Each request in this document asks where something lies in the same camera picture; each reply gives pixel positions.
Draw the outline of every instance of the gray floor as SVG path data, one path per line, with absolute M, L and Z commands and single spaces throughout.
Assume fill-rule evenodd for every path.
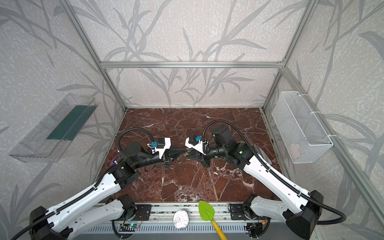
M 245 233 L 227 233 L 225 235 L 229 240 L 249 240 L 251 239 Z M 118 240 L 114 234 L 82 234 L 74 240 Z M 171 234 L 134 234 L 129 240 L 220 240 L 215 233 L 171 233 Z M 260 240 L 284 239 L 284 240 L 302 240 L 295 235 L 285 223 L 271 223 L 268 230 Z

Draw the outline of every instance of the white wire mesh basket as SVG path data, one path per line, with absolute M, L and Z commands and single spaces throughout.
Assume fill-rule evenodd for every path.
M 297 91 L 281 92 L 272 116 L 293 163 L 314 162 L 333 146 L 315 113 Z

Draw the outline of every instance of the silver round lid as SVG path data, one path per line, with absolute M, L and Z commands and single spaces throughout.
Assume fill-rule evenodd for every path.
M 173 225 L 177 229 L 186 228 L 189 223 L 188 213 L 186 211 L 177 211 L 175 215 L 173 215 Z

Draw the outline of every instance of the wall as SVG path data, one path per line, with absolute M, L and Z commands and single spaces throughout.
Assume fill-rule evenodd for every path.
M 281 61 L 307 4 L 306 0 L 70 2 L 102 61 Z M 274 69 L 109 69 L 126 104 L 142 107 L 261 106 L 274 73 Z
M 123 114 L 57 7 L 47 0 L 0 2 L 0 239 L 28 225 L 34 208 L 93 181 Z M 8 156 L 68 93 L 95 96 L 98 107 L 61 159 L 23 163 Z
M 383 1 L 324 1 L 315 10 L 288 63 L 356 162 L 383 195 L 384 97 Z M 293 181 L 324 195 L 347 215 L 344 223 L 319 226 L 325 239 L 384 239 L 384 229 L 332 150 L 312 164 L 293 165 L 270 115 L 282 79 L 266 109 Z M 324 211 L 321 219 L 331 219 Z

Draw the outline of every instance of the leaf patterned wallpaper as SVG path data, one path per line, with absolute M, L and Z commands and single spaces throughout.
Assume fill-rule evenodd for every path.
M 102 61 L 281 61 L 307 5 L 307 0 L 70 2 Z M 277 72 L 108 71 L 133 107 L 261 106 Z
M 0 239 L 27 226 L 34 208 L 88 186 L 123 116 L 66 16 L 55 15 L 57 6 L 0 2 Z M 98 107 L 61 159 L 23 163 L 8 156 L 68 93 L 94 96 Z
M 324 1 L 288 63 L 299 83 L 384 196 L 384 1 Z M 332 150 L 312 164 L 292 164 L 271 116 L 282 79 L 266 112 L 293 181 L 317 189 L 347 220 L 320 226 L 325 239 L 384 239 L 384 229 Z M 322 219 L 331 219 L 326 211 Z

